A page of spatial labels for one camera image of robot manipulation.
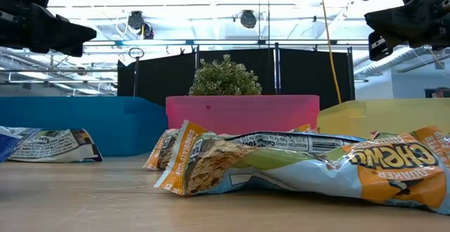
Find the green plant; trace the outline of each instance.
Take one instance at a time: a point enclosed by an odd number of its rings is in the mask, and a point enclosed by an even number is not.
[[[194,83],[189,90],[193,96],[213,95],[260,95],[262,88],[253,71],[247,71],[244,64],[231,60],[225,55],[224,60],[207,63],[200,60],[201,68],[195,72]]]

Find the pink bin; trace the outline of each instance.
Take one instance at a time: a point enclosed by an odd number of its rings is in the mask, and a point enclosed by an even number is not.
[[[316,127],[319,97],[301,96],[172,96],[166,99],[169,128],[184,120],[217,134],[289,131]]]

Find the blue bin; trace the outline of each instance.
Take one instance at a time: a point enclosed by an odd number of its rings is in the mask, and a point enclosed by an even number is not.
[[[2,97],[0,125],[86,129],[106,157],[150,152],[167,129],[165,109],[132,97]]]

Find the plastic bin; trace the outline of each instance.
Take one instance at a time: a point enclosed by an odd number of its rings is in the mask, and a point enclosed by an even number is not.
[[[132,97],[3,97],[0,125],[86,129],[103,156],[150,152],[167,128],[164,108]]]
[[[371,131],[401,134],[430,125],[450,133],[450,99],[349,101],[319,115],[322,133],[362,138],[368,138]]]
[[[316,127],[318,96],[172,96],[166,100],[169,128],[189,120],[218,134],[289,131]]]

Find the table surface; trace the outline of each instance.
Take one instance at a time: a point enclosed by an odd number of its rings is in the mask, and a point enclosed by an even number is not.
[[[450,217],[312,193],[181,197],[146,157],[0,165],[0,231],[445,231]]]

